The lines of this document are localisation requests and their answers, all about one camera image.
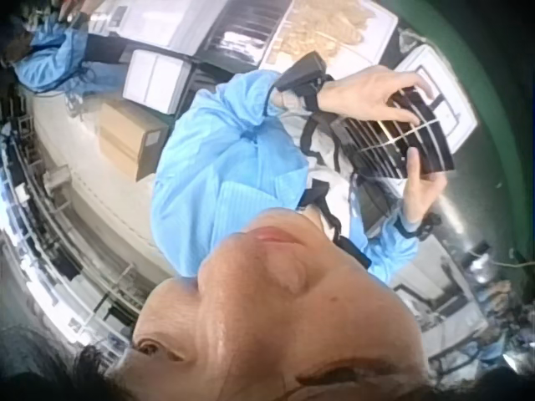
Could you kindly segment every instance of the blue jacket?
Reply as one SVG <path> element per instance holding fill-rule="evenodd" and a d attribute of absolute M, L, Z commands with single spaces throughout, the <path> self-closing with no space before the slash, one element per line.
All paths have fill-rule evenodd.
<path fill-rule="evenodd" d="M 278 120 L 283 110 L 270 104 L 263 117 L 277 76 L 255 71 L 219 85 L 214 94 L 202 90 L 176 122 L 156 173 L 151 214 L 156 244 L 181 276 L 195 277 L 225 237 L 262 211 L 298 207 L 308 162 Z M 418 241 L 405 239 L 394 227 L 397 217 L 372 240 L 360 217 L 351 221 L 349 239 L 383 282 L 417 251 Z"/>
<path fill-rule="evenodd" d="M 43 49 L 15 63 L 18 80 L 36 93 L 58 90 L 84 96 L 120 90 L 127 66 L 84 63 L 87 40 L 87 32 L 65 28 L 55 17 L 49 18 L 31 43 Z"/>

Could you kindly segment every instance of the box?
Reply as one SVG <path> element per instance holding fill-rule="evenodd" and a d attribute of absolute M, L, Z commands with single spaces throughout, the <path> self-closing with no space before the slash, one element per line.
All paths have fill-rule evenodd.
<path fill-rule="evenodd" d="M 128 101 L 107 102 L 100 112 L 100 150 L 134 181 L 156 171 L 168 134 L 168 124 Z"/>

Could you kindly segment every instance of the floor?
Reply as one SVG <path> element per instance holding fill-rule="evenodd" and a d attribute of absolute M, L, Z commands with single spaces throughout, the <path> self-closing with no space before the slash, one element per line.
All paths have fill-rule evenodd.
<path fill-rule="evenodd" d="M 173 274 L 150 232 L 150 198 L 154 176 L 135 183 L 123 176 L 99 151 L 98 108 L 88 103 L 84 120 L 66 114 L 64 97 L 33 98 L 35 129 L 55 165 L 68 165 L 72 210 L 84 222 L 80 230 L 96 235 L 113 253 L 135 264 L 153 283 Z"/>

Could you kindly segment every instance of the blue sleeve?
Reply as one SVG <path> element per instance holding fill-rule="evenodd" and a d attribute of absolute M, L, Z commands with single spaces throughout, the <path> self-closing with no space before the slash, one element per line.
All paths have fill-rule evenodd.
<path fill-rule="evenodd" d="M 418 238 L 405 238 L 394 226 L 398 218 L 408 232 L 418 228 L 406 222 L 403 213 L 398 211 L 385 221 L 381 233 L 369 239 L 364 248 L 364 254 L 371 260 L 368 272 L 386 284 L 399 269 L 412 261 L 418 252 Z"/>
<path fill-rule="evenodd" d="M 254 128 L 265 120 L 263 108 L 277 77 L 255 71 L 218 85 L 215 93 L 199 91 L 162 152 L 151 205 L 152 233 L 184 277 L 194 277 L 210 253 L 222 187 L 229 180 L 244 186 L 237 174 L 257 175 L 252 167 L 258 165 L 256 145 L 250 137 L 265 132 Z M 268 108 L 271 116 L 282 112 Z M 235 168 L 245 160 L 250 164 Z"/>
<path fill-rule="evenodd" d="M 400 218 L 408 232 L 416 231 L 418 226 L 410 224 L 399 209 L 385 221 L 377 237 L 368 239 L 359 217 L 360 208 L 356 196 L 351 196 L 351 210 L 349 239 L 371 260 L 368 272 L 388 284 L 392 276 L 413 260 L 418 252 L 418 239 L 401 235 L 395 227 L 396 221 Z"/>
<path fill-rule="evenodd" d="M 64 41 L 66 27 L 58 23 L 58 14 L 51 14 L 33 33 L 33 46 L 61 44 Z"/>
<path fill-rule="evenodd" d="M 87 37 L 86 32 L 65 30 L 64 41 L 59 49 L 45 49 L 15 64 L 18 79 L 34 92 L 56 89 L 76 73 L 84 60 Z"/>
<path fill-rule="evenodd" d="M 218 85 L 214 94 L 200 90 L 190 109 L 176 122 L 162 152 L 156 180 L 173 178 L 174 190 L 179 190 L 179 183 L 188 183 L 226 149 L 242 140 L 245 132 L 259 126 L 264 121 L 269 89 L 277 77 L 273 71 L 254 71 Z M 282 112 L 271 104 L 268 107 L 271 116 Z"/>

